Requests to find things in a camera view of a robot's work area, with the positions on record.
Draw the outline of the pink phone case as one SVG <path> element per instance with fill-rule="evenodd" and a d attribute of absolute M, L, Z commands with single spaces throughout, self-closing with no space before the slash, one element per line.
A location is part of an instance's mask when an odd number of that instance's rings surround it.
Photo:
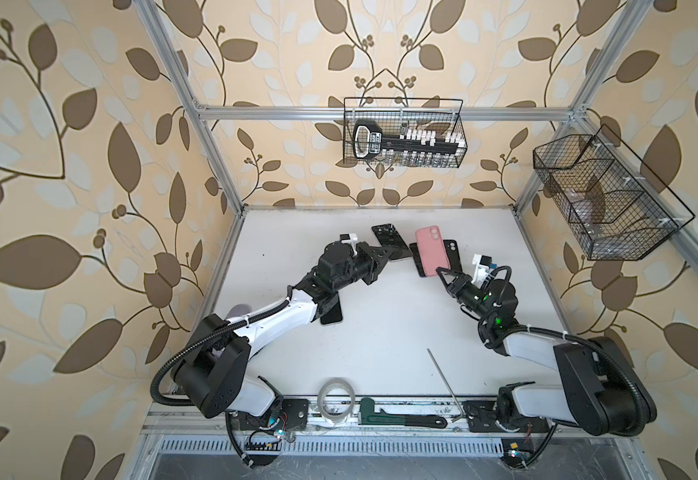
<path fill-rule="evenodd" d="M 444 239 L 437 226 L 420 228 L 415 232 L 415 237 L 426 277 L 437 276 L 440 268 L 450 268 Z"/>

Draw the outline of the black phone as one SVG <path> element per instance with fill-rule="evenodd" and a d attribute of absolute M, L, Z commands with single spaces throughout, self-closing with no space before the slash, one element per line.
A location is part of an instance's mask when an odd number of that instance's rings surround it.
<path fill-rule="evenodd" d="M 422 259 L 420 256 L 420 252 L 418 249 L 418 244 L 416 242 L 413 242 L 409 245 L 409 250 L 411 251 L 411 255 L 414 261 L 414 265 L 416 267 L 417 273 L 421 278 L 426 278 L 427 274 L 423 268 L 423 263 Z"/>
<path fill-rule="evenodd" d="M 343 321 L 343 313 L 338 294 L 331 296 L 321 306 L 319 321 L 321 325 L 330 325 Z"/>

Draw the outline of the black phone case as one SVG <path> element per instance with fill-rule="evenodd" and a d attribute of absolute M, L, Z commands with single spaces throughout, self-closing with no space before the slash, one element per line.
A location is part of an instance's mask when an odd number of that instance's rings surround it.
<path fill-rule="evenodd" d="M 461 256 L 459 252 L 458 243 L 452 239 L 445 239 L 444 245 L 446 248 L 447 259 L 449 262 L 449 268 L 455 272 L 462 272 L 463 267 L 461 263 Z"/>

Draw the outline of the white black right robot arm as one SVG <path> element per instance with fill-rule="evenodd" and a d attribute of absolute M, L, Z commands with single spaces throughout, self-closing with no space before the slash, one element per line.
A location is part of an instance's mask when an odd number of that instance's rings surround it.
<path fill-rule="evenodd" d="M 517 432 L 535 419 L 549 426 L 530 457 L 511 460 L 509 467 L 526 469 L 535 463 L 560 425 L 591 436 L 636 437 L 657 419 L 654 399 L 613 339 L 587 339 L 516 320 L 510 267 L 490 271 L 480 285 L 463 272 L 444 267 L 436 272 L 461 311 L 476 321 L 486 349 L 546 367 L 559 377 L 556 385 L 526 381 L 499 389 L 493 414 L 497 427 Z"/>

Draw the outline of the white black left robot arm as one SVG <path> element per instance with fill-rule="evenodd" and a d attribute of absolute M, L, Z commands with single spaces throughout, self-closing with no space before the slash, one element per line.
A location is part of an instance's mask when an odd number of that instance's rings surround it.
<path fill-rule="evenodd" d="M 250 359 L 284 334 L 315 320 L 342 321 L 341 289 L 374 283 L 394 250 L 357 242 L 349 234 L 328 244 L 317 264 L 283 299 L 227 319 L 211 313 L 195 328 L 186 346 L 168 359 L 150 384 L 154 403 L 194 407 L 211 419 L 235 413 L 253 418 L 255 432 L 284 435 L 287 414 L 282 394 L 262 377 L 247 373 Z"/>

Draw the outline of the black socket set holder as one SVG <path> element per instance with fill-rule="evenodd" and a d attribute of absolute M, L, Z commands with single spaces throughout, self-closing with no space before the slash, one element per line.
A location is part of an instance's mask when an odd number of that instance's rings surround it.
<path fill-rule="evenodd" d="M 355 123 L 350 146 L 356 159 L 391 164 L 458 163 L 467 151 L 467 142 L 459 132 L 439 136 L 435 130 L 413 129 L 405 124 L 393 134 L 372 120 Z"/>

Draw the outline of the clear tape roll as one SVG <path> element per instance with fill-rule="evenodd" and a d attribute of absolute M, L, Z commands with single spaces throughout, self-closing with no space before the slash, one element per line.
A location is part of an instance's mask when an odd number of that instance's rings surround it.
<path fill-rule="evenodd" d="M 345 423 L 353 415 L 355 404 L 355 391 L 352 385 L 342 378 L 333 378 L 325 382 L 317 395 L 317 411 L 325 421 L 334 426 Z"/>

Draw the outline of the grey fabric pouch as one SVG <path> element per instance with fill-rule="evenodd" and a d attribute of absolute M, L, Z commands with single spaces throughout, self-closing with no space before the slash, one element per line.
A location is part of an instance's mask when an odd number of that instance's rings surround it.
<path fill-rule="evenodd" d="M 234 323 L 237 317 L 244 317 L 252 312 L 252 307 L 248 304 L 237 304 L 233 306 L 225 317 L 231 323 Z"/>

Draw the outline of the thin metal rod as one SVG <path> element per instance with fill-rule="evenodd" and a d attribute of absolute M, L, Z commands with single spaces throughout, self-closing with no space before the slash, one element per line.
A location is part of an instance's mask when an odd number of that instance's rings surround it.
<path fill-rule="evenodd" d="M 463 405 L 462 405 L 462 403 L 460 402 L 460 400 L 458 399 L 458 397 L 457 397 L 457 395 L 455 394 L 455 392 L 453 391 L 453 389 L 452 389 L 450 383 L 448 382 L 448 380 L 447 380 L 447 378 L 446 378 L 446 376 L 445 376 L 443 370 L 441 369 L 441 367 L 440 367 L 440 365 L 439 365 L 437 359 L 435 358 L 433 352 L 432 352 L 429 348 L 427 348 L 426 351 L 427 351 L 427 354 L 429 355 L 429 358 L 430 358 L 431 362 L 433 363 L 433 365 L 434 365 L 434 367 L 435 367 L 435 369 L 436 369 L 436 371 L 437 371 L 439 377 L 441 378 L 441 380 L 442 380 L 443 384 L 445 385 L 445 387 L 446 387 L 448 393 L 450 394 L 451 399 L 452 399 L 452 401 L 453 401 L 453 404 L 457 407 L 458 413 L 451 419 L 451 422 L 452 422 L 452 423 L 455 423 L 456 421 L 466 419 L 466 418 L 467 418 L 467 415 L 466 415 L 466 412 L 465 412 L 465 410 L 464 410 L 464 408 L 463 408 Z"/>

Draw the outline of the green black pipe wrench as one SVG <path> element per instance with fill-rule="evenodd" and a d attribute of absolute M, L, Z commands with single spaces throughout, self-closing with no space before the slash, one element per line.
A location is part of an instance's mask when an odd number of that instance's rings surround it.
<path fill-rule="evenodd" d="M 360 400 L 359 424 L 365 426 L 405 426 L 445 429 L 448 421 L 438 415 L 391 414 L 379 408 L 375 401 L 365 397 Z"/>

